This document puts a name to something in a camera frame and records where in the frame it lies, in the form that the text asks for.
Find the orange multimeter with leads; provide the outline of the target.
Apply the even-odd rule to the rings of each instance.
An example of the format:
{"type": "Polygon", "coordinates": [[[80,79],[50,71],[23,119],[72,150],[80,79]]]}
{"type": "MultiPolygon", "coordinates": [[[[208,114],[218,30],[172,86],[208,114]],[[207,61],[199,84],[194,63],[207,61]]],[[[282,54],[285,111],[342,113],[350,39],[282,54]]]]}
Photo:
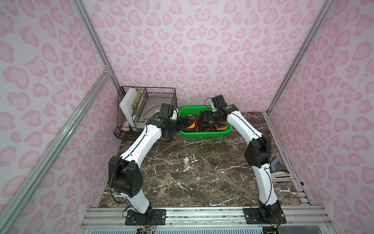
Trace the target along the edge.
{"type": "Polygon", "coordinates": [[[228,128],[228,124],[225,121],[220,121],[215,124],[215,128],[217,131],[225,131],[228,128]]]}

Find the yellow multimeter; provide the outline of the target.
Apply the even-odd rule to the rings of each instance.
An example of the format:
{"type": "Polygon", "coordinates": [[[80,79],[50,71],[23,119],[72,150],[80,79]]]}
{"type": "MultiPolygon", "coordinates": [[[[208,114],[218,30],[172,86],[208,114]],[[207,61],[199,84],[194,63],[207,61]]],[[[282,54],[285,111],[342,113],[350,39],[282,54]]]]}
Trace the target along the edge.
{"type": "Polygon", "coordinates": [[[183,122],[184,122],[184,132],[195,132],[195,119],[194,115],[183,115],[183,122]]]}

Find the black clamp multimeter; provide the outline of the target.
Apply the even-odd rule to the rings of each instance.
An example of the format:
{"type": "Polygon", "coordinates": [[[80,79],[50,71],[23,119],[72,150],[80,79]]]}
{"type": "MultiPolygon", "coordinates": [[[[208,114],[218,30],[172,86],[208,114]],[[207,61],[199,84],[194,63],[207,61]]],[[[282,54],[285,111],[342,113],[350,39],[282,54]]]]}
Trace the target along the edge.
{"type": "Polygon", "coordinates": [[[213,111],[202,111],[201,112],[201,119],[202,119],[202,131],[216,131],[216,120],[214,118],[213,111]]]}

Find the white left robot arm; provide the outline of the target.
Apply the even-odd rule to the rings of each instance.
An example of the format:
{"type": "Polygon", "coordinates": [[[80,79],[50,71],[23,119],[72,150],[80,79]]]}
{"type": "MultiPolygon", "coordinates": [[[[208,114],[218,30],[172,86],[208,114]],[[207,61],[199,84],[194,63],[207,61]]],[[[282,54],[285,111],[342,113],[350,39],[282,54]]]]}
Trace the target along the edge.
{"type": "Polygon", "coordinates": [[[148,121],[135,142],[119,157],[109,161],[110,188],[119,192],[131,209],[145,215],[151,211],[151,203],[142,190],[141,165],[153,145],[167,131],[182,131],[193,125],[190,117],[178,115],[174,105],[163,103],[161,110],[148,121]]]}

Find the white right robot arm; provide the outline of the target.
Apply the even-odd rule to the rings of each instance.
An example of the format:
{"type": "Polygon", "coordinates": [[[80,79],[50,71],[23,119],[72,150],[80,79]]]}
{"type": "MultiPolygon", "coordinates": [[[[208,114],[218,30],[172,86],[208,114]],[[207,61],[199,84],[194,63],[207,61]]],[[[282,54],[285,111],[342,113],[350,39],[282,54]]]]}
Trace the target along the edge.
{"type": "Polygon", "coordinates": [[[253,127],[233,104],[227,104],[222,95],[211,98],[212,110],[231,124],[247,143],[244,154],[246,162],[252,167],[259,188],[259,210],[270,218],[281,211],[280,202],[274,191],[271,178],[271,137],[253,127]]]}

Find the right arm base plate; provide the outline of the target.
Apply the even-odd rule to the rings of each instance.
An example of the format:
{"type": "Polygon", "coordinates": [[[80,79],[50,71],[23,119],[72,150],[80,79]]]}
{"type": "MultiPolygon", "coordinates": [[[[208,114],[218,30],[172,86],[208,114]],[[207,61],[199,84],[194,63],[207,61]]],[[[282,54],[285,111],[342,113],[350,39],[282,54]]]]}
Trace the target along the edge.
{"type": "Polygon", "coordinates": [[[283,210],[280,209],[278,212],[268,214],[263,208],[243,208],[246,224],[271,224],[271,225],[282,225],[286,224],[286,217],[283,210]]]}

